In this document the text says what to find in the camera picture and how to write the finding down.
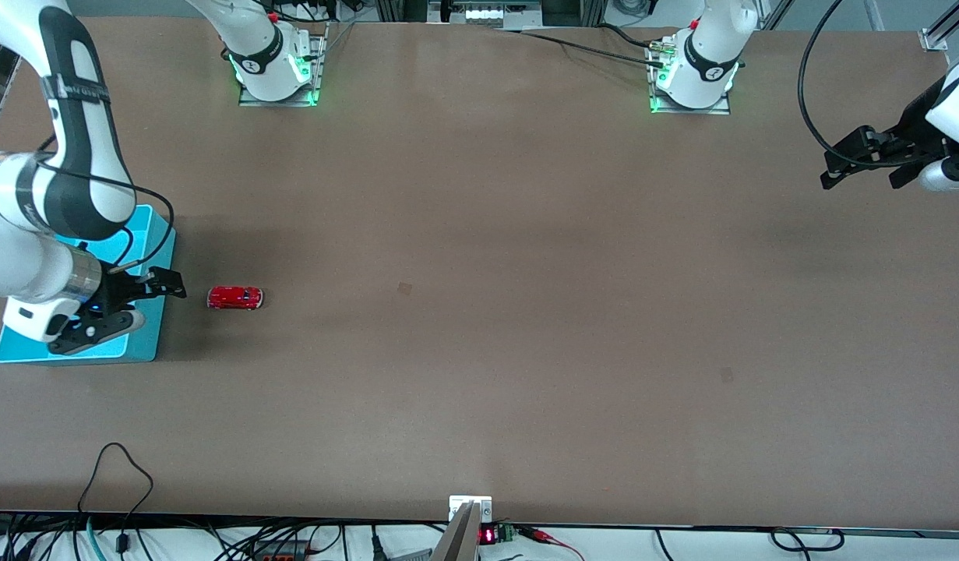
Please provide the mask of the red beetle toy car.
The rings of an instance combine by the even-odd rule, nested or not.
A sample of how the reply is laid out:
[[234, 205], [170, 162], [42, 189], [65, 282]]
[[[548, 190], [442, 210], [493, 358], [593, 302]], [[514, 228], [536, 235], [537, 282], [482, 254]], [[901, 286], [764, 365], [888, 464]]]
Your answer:
[[262, 308], [265, 292], [252, 285], [215, 285], [207, 294], [208, 309], [244, 309]]

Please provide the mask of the blue plastic box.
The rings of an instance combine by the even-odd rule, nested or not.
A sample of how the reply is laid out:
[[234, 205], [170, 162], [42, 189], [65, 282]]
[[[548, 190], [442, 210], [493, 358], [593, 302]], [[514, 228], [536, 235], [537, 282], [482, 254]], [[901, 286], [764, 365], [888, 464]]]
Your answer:
[[[88, 242], [88, 251], [106, 262], [118, 260], [120, 265], [127, 265], [144, 258], [156, 248], [168, 228], [168, 221], [151, 206], [138, 205], [127, 221], [126, 228], [131, 231], [130, 234], [120, 231], [104, 241]], [[133, 305], [145, 316], [145, 326], [76, 355], [53, 355], [44, 342], [28, 340], [4, 326], [0, 333], [0, 365], [58, 367], [151, 362], [157, 354], [164, 301], [153, 298], [134, 302]]]

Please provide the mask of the aluminium corner profile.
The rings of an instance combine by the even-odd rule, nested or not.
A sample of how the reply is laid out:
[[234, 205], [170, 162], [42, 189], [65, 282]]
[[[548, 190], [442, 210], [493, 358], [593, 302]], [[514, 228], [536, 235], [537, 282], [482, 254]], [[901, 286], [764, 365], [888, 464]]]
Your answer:
[[953, 0], [949, 8], [918, 32], [918, 42], [925, 52], [946, 52], [949, 39], [956, 32], [959, 32], [959, 0]]

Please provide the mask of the grey power strip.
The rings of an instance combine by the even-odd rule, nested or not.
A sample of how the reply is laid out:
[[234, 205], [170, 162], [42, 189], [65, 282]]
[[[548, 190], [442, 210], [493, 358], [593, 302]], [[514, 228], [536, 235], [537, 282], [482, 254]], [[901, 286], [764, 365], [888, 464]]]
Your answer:
[[307, 561], [307, 540], [258, 540], [245, 551], [249, 561]]

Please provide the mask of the black device with lit panel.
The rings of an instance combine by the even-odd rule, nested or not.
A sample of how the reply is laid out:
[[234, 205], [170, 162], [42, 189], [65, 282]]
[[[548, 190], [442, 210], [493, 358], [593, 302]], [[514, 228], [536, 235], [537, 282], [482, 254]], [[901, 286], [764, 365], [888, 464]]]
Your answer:
[[521, 31], [541, 28], [541, 0], [427, 0], [427, 23]]

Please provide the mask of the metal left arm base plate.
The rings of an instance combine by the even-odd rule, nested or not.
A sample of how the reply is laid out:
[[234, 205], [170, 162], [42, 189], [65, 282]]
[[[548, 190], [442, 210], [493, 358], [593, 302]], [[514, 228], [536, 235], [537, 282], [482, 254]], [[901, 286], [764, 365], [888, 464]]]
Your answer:
[[685, 30], [679, 31], [651, 41], [643, 50], [646, 60], [656, 63], [647, 69], [651, 113], [728, 115], [729, 90], [738, 65], [714, 82], [694, 79], [696, 69], [681, 57], [685, 35]]

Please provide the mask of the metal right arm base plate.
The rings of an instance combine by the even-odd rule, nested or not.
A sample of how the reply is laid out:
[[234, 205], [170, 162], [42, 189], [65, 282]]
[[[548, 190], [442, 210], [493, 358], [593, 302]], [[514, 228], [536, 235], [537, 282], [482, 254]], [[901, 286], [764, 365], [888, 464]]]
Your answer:
[[254, 76], [244, 73], [241, 66], [234, 65], [234, 77], [239, 83], [238, 105], [253, 108], [315, 107], [319, 102], [327, 43], [333, 24], [326, 23], [308, 30], [279, 22], [276, 28], [282, 32], [282, 51], [258, 79], [258, 91], [275, 97], [265, 100], [255, 96], [250, 88], [255, 81]]

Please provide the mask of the white metal bracket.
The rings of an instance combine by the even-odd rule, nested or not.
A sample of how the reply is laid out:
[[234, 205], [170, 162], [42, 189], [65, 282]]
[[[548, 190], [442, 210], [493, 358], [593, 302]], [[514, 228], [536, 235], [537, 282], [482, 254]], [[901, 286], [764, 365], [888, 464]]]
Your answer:
[[490, 524], [493, 522], [492, 497], [489, 495], [450, 495], [448, 499], [448, 521], [451, 521], [459, 509], [464, 506], [474, 505], [479, 512], [480, 522]]

